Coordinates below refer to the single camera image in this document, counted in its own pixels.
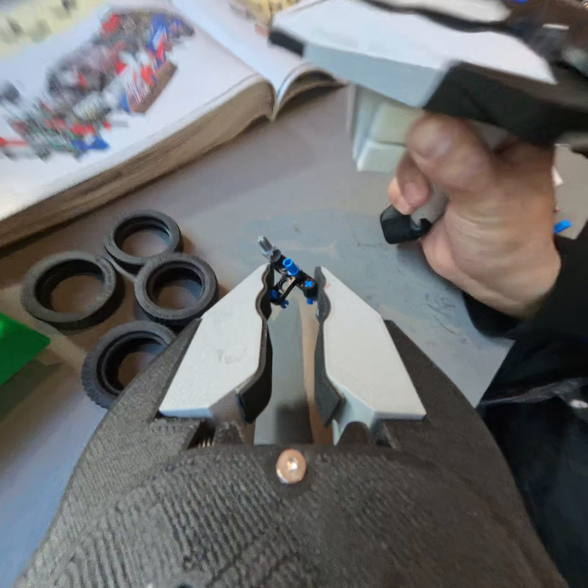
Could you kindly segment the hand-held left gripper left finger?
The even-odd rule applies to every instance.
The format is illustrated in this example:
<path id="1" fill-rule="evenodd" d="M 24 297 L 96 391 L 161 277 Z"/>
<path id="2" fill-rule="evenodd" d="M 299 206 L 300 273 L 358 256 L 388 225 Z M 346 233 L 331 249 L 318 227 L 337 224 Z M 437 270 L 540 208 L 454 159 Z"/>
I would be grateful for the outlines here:
<path id="1" fill-rule="evenodd" d="M 262 264 L 206 311 L 159 406 L 166 417 L 253 423 L 271 396 L 267 302 L 271 268 Z"/>

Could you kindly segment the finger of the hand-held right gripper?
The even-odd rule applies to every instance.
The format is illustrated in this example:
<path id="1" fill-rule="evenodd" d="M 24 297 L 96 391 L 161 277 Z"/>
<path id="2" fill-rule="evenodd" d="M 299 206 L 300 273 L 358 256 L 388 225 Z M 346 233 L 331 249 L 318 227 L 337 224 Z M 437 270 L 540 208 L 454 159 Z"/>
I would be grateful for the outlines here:
<path id="1" fill-rule="evenodd" d="M 555 72 L 524 41 L 489 24 L 434 19 L 417 5 L 305 1 L 273 19 L 269 42 L 410 107 L 423 107 L 456 66 L 552 88 Z"/>
<path id="2" fill-rule="evenodd" d="M 462 24 L 501 24 L 511 10 L 502 1 L 368 1 L 394 12 L 452 19 Z"/>

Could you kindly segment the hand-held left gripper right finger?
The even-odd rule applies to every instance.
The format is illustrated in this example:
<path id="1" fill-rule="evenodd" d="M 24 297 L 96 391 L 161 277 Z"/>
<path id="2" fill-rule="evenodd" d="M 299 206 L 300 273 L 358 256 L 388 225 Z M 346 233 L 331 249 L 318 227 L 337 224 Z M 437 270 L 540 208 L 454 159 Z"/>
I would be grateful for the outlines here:
<path id="1" fill-rule="evenodd" d="M 422 420 L 426 409 L 381 315 L 327 268 L 315 268 L 315 403 L 339 443 L 352 423 Z"/>

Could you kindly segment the black brick assembly blue pins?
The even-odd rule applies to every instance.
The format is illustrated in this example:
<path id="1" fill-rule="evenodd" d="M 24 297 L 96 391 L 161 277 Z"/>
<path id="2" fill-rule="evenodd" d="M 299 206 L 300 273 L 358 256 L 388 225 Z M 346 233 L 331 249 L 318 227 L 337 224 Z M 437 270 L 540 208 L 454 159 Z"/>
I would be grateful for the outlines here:
<path id="1" fill-rule="evenodd" d="M 279 274 L 277 284 L 268 293 L 272 305 L 286 308 L 289 304 L 288 296 L 296 288 L 302 292 L 308 305 L 315 303 L 318 295 L 316 280 L 304 272 L 292 258 L 280 254 L 270 265 Z"/>

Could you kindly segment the green storage bin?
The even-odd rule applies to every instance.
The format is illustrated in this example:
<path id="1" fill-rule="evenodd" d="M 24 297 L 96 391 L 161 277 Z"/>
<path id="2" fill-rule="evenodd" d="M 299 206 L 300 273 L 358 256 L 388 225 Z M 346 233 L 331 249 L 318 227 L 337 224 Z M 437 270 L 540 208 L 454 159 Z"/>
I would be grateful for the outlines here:
<path id="1" fill-rule="evenodd" d="M 1 313 L 1 385 L 46 349 L 50 341 L 46 335 Z"/>

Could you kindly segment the person's right forearm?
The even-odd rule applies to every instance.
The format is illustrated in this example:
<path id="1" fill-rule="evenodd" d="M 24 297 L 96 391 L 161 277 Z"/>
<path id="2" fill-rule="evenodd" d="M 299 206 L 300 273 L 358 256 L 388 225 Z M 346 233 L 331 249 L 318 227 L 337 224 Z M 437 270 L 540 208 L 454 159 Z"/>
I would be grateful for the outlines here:
<path id="1" fill-rule="evenodd" d="M 490 337 L 524 343 L 587 346 L 587 241 L 555 237 L 562 266 L 553 290 L 528 319 L 515 319 L 465 292 L 463 300 L 474 327 Z"/>

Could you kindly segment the grey desk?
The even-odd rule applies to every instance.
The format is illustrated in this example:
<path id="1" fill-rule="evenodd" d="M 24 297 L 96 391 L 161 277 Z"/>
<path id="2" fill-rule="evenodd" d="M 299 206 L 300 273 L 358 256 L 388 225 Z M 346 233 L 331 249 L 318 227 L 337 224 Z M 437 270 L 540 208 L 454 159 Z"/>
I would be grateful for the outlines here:
<path id="1" fill-rule="evenodd" d="M 194 319 L 126 386 L 84 450 L 36 439 L 45 458 L 36 490 L 78 455 L 15 587 L 568 586 L 474 408 L 511 343 L 474 333 L 422 239 L 385 242 L 387 180 L 355 170 L 347 98 L 340 90 L 258 126 L 151 185 L 150 201 L 126 196 L 112 219 L 88 213 L 11 246 L 1 290 L 11 286 L 24 311 L 28 270 L 105 236 L 123 210 L 172 217 L 225 296 L 269 264 L 256 243 L 266 236 L 381 315 L 426 416 L 372 432 L 352 423 L 336 445 L 307 443 L 305 431 L 254 445 L 241 421 L 163 416 Z"/>

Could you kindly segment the person's right hand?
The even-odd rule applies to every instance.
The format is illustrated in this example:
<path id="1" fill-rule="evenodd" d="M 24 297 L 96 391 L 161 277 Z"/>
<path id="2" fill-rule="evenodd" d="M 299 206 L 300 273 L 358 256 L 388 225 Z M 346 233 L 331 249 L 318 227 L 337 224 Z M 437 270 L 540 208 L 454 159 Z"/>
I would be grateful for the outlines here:
<path id="1" fill-rule="evenodd" d="M 410 215 L 436 187 L 441 217 L 422 240 L 430 267 L 472 298 L 515 319 L 535 314 L 561 269 L 555 246 L 555 149 L 508 138 L 490 149 L 460 119 L 423 114 L 388 194 Z"/>

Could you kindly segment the black rubber toy tyre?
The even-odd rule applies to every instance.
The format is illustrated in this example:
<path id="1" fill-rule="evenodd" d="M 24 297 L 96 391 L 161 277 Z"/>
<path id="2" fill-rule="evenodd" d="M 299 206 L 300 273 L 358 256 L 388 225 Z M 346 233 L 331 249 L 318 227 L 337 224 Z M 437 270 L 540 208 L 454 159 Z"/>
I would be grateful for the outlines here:
<path id="1" fill-rule="evenodd" d="M 63 281 L 80 275 L 93 275 L 101 283 L 96 300 L 83 311 L 56 311 L 51 296 Z M 106 257 L 84 251 L 49 255 L 26 273 L 21 304 L 32 317 L 60 331 L 75 332 L 99 325 L 120 307 L 124 296 L 123 279 Z"/>
<path id="2" fill-rule="evenodd" d="M 167 238 L 163 252 L 151 255 L 129 254 L 123 250 L 128 237 L 141 231 L 154 230 Z M 183 252 L 183 236 L 175 220 L 152 209 L 127 212 L 116 218 L 103 238 L 106 253 L 124 270 L 136 275 L 152 258 L 162 254 Z"/>
<path id="3" fill-rule="evenodd" d="M 173 286 L 192 291 L 189 304 L 171 307 L 160 301 Z M 150 320 L 181 331 L 200 318 L 218 300 L 217 276 L 201 258 L 182 252 L 166 252 L 152 257 L 138 272 L 134 282 L 135 300 Z"/>
<path id="4" fill-rule="evenodd" d="M 109 410 L 126 386 L 119 369 L 131 354 L 148 345 L 159 351 L 176 339 L 176 333 L 149 320 L 137 320 L 113 327 L 99 338 L 88 352 L 81 370 L 81 383 L 87 397 L 99 407 Z"/>

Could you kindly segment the open instruction booklet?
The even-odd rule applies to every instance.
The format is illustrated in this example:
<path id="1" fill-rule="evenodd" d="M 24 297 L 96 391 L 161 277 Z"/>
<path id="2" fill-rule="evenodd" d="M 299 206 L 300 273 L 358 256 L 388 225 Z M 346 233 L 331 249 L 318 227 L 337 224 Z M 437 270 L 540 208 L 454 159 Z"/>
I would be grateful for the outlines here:
<path id="1" fill-rule="evenodd" d="M 1 247 L 342 85 L 269 45 L 298 1 L 1 1 Z"/>

